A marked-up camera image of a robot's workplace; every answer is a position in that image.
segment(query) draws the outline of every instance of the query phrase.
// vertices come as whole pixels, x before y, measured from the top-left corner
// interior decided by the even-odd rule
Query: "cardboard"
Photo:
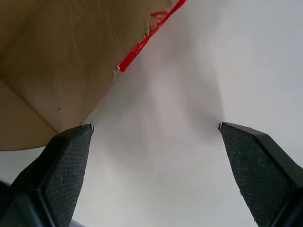
[[[171,7],[169,0],[17,2],[0,3],[1,93],[9,93],[1,99],[0,123],[10,125],[0,135],[14,138],[1,139],[0,149],[42,146],[82,124],[114,84],[118,64],[144,38],[150,14]]]

